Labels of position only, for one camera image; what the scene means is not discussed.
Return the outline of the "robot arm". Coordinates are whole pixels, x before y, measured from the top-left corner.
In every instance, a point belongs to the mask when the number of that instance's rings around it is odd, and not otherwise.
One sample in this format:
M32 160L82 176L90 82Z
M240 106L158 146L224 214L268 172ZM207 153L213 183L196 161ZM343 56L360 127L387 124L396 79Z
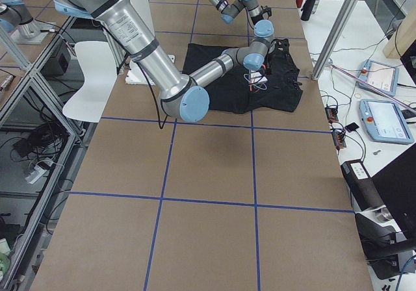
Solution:
M260 6L258 0L234 0L233 3L229 3L227 0L208 1L216 8L222 20L227 24L231 24L241 12L248 15L253 25L272 16L272 9L269 6Z
M131 60L144 69L159 87L160 108L167 116L183 121L201 120L209 110L205 87L235 66L257 71L274 50L274 26L265 19L271 9L257 0L209 0L226 23L231 23L243 10L254 24L255 38L248 47L230 48L190 75L175 67L159 41L133 8L131 0L54 0L58 12L78 18L94 19L105 24Z

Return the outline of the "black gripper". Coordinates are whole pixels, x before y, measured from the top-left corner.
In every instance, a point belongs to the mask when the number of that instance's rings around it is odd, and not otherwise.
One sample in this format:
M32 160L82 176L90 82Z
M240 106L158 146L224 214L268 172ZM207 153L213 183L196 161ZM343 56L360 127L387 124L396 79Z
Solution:
M289 52L289 40L283 38L274 39L274 50L266 57L266 74L284 73L289 69L287 53Z

